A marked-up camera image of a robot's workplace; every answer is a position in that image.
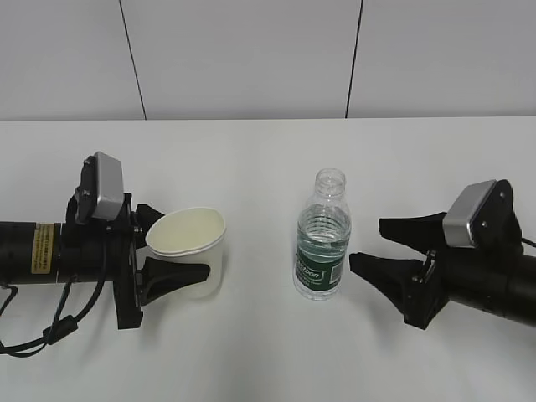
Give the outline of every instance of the white table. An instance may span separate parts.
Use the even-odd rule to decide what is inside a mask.
[[[111,289],[79,331],[31,359],[0,358],[2,401],[533,401],[536,329],[449,303],[421,331],[346,272],[327,302],[291,279],[296,219],[320,168],[341,168],[349,250],[413,257],[377,219],[446,210],[470,183],[508,178],[536,238],[536,118],[0,123],[1,220],[59,222],[96,150],[121,159],[134,203],[207,205],[229,229],[216,296],[180,293],[117,331]],[[47,327],[62,286],[22,286],[5,344]],[[93,285],[76,285],[77,312]]]

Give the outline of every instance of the white paper cup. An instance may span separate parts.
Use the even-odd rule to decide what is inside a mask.
[[[208,265],[205,282],[179,290],[186,296],[205,297],[221,282],[225,229],[224,217],[216,209],[183,209],[155,222],[146,242],[159,260]]]

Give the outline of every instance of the wire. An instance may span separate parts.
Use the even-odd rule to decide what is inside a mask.
[[[101,295],[102,287],[104,286],[104,281],[106,279],[106,267],[108,265],[108,252],[106,248],[106,242],[103,243],[103,256],[102,256],[102,268],[100,269],[100,275],[99,279],[97,281],[97,284],[95,285],[95,290],[93,291],[93,294],[90,297],[90,300],[87,302],[87,304],[82,308],[82,310],[76,315],[75,321],[80,322],[85,316],[87,316],[88,312],[91,311],[95,303],[97,302],[97,299]]]
[[[100,270],[100,275],[97,280],[97,284],[95,286],[95,289],[93,290],[93,294],[90,297],[90,300],[87,302],[87,304],[82,308],[82,310],[76,315],[75,321],[80,322],[93,308],[95,305],[97,299],[101,295],[102,288],[104,286],[104,282],[106,279],[106,270],[107,270],[107,247],[106,247],[106,241],[103,242],[103,258],[102,258],[102,267]],[[2,341],[0,341],[0,354],[8,354],[9,356],[12,356],[14,358],[29,358],[31,356],[36,355],[37,353],[41,352],[49,343],[49,340],[54,336],[54,333],[56,331],[56,327],[59,323],[59,318],[61,317],[61,312],[63,311],[65,307],[65,303],[67,302],[67,297],[70,293],[71,285],[73,284],[74,278],[70,277],[67,283],[65,283],[64,290],[61,294],[61,298],[59,299],[58,307],[56,308],[56,313],[54,314],[54,319],[52,321],[52,325],[49,327],[49,331],[47,333],[46,337],[41,337],[34,339],[33,341],[21,343],[19,345],[14,346],[4,346],[2,344]],[[3,313],[3,311],[6,309],[6,307],[11,303],[11,301],[15,298],[15,296],[18,293],[18,288],[13,285],[3,285],[4,288],[10,289],[11,293],[9,294],[6,301],[3,303],[3,305],[0,307],[0,315]],[[37,348],[31,352],[26,352],[29,349]]]
[[[2,285],[2,289],[9,289],[11,292],[9,293],[8,298],[2,304],[2,307],[0,307],[0,317],[2,316],[3,311],[6,309],[6,307],[9,306],[9,303],[11,303],[11,301],[18,293],[18,288],[13,285]]]
[[[73,283],[73,278],[69,278],[67,283],[65,283],[64,290],[61,293],[61,298],[59,299],[58,307],[56,308],[56,313],[54,314],[54,319],[52,320],[52,325],[50,326],[49,333],[47,334],[47,337],[41,337],[39,339],[36,339],[35,341],[32,341],[31,343],[25,343],[23,345],[17,345],[16,347],[6,347],[3,346],[2,342],[0,342],[0,353],[8,354],[9,356],[12,356],[14,358],[29,358],[32,356],[35,356],[37,353],[41,352],[48,344],[49,340],[51,339],[51,336],[54,334],[56,327],[58,326],[59,317],[61,316],[61,312],[64,310],[65,303],[67,302],[67,297],[70,293],[70,288]],[[12,288],[11,294],[9,295],[8,299],[6,299],[6,302],[4,302],[2,309],[5,310],[5,308],[8,306],[9,302],[13,300],[13,298],[18,293],[18,288],[16,286],[9,286]],[[32,352],[26,352],[24,353],[24,350],[28,350],[30,348],[36,348],[40,345],[40,348],[33,350]],[[14,348],[19,349],[19,347],[24,347],[21,349],[21,351],[15,351]]]
[[[526,245],[530,245],[531,247],[536,248],[536,242],[533,242],[532,240],[525,239],[524,237],[522,237],[521,242],[526,244]]]

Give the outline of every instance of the plastic bottle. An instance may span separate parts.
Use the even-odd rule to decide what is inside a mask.
[[[294,285],[312,300],[327,300],[340,285],[352,229],[345,186],[343,172],[335,168],[321,170],[314,194],[300,213]]]

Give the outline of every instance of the black cylindrical motor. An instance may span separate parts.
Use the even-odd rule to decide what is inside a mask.
[[[0,282],[56,283],[70,277],[96,281],[103,261],[103,239],[94,236],[72,245],[65,242],[64,227],[0,222]]]
[[[536,326],[536,258],[519,249],[494,258],[472,249],[447,252],[442,281],[449,299]]]

